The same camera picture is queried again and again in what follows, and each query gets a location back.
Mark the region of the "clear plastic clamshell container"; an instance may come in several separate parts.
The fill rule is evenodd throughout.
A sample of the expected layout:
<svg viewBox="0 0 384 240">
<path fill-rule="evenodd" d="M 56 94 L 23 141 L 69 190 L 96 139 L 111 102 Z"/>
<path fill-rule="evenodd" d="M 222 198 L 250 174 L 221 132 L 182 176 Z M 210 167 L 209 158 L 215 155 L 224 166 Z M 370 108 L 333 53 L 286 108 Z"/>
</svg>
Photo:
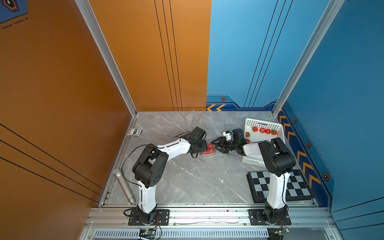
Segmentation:
<svg viewBox="0 0 384 240">
<path fill-rule="evenodd" d="M 212 144 L 207 145 L 207 150 L 204 152 L 201 152 L 202 156 L 209 156 L 213 155 L 215 153 L 214 146 Z"/>
</svg>

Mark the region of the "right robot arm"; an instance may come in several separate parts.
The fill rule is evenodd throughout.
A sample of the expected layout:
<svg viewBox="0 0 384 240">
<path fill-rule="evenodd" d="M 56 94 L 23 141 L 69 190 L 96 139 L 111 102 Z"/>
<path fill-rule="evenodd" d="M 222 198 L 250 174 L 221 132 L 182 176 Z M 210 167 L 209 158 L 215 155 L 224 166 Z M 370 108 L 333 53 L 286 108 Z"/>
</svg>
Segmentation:
<svg viewBox="0 0 384 240">
<path fill-rule="evenodd" d="M 286 191 L 288 178 L 296 165 L 296 160 L 284 141 L 277 137 L 271 140 L 251 142 L 244 137 L 241 129 L 235 129 L 231 133 L 224 132 L 223 137 L 211 141 L 211 144 L 217 151 L 227 155 L 236 151 L 243 157 L 253 154 L 262 156 L 270 173 L 270 188 L 263 210 L 263 220 L 269 225 L 282 223 L 289 216 Z"/>
</svg>

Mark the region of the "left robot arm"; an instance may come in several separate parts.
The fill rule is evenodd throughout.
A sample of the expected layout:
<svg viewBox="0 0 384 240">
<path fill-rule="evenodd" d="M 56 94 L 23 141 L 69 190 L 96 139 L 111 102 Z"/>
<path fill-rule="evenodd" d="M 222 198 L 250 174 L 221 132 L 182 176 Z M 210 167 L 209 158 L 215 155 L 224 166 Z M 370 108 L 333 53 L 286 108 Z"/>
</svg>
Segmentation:
<svg viewBox="0 0 384 240">
<path fill-rule="evenodd" d="M 161 180 L 168 161 L 184 154 L 196 158 L 199 153 L 208 149 L 206 131 L 199 127 L 176 138 L 176 141 L 165 145 L 145 145 L 133 166 L 133 173 L 139 185 L 137 213 L 146 225 L 156 222 L 156 185 Z"/>
</svg>

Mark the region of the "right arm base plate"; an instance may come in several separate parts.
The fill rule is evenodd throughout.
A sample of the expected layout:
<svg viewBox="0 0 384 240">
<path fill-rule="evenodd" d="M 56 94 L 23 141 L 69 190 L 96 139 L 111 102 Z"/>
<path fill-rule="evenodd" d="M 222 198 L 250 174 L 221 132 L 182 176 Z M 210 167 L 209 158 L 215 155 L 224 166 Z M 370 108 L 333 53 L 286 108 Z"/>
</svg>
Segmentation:
<svg viewBox="0 0 384 240">
<path fill-rule="evenodd" d="M 250 222 L 252 226 L 279 226 L 283 223 L 284 226 L 292 224 L 288 212 L 284 209 L 249 209 Z"/>
</svg>

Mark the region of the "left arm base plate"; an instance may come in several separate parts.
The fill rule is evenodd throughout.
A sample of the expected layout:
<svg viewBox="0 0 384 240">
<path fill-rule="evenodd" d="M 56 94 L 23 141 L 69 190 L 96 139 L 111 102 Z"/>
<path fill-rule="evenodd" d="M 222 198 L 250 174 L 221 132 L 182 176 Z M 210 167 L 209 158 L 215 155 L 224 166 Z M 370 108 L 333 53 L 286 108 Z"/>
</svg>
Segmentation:
<svg viewBox="0 0 384 240">
<path fill-rule="evenodd" d="M 170 220 L 170 210 L 155 209 L 149 214 L 144 213 L 140 209 L 134 209 L 129 216 L 129 226 L 167 226 Z"/>
</svg>

